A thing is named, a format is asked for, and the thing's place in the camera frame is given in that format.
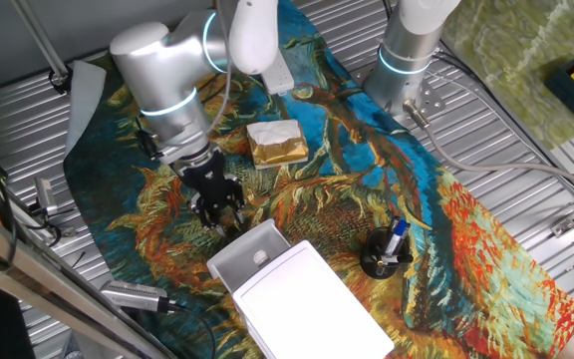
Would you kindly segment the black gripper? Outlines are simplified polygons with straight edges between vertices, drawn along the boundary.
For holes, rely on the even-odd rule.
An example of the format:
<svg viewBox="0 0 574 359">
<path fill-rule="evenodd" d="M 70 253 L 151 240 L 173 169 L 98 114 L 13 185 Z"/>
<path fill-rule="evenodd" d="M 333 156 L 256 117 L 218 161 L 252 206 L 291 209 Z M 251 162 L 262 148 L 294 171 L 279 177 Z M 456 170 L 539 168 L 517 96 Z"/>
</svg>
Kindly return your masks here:
<svg viewBox="0 0 574 359">
<path fill-rule="evenodd" d="M 244 198 L 239 179 L 228 175 L 225 169 L 225 157 L 219 148 L 205 152 L 207 158 L 178 160 L 173 170 L 181 177 L 182 182 L 194 189 L 196 194 L 190 200 L 191 211 L 198 216 L 205 230 L 215 230 L 225 236 L 220 224 L 220 210 L 230 206 L 239 224 L 245 221 L 242 213 Z"/>
</svg>

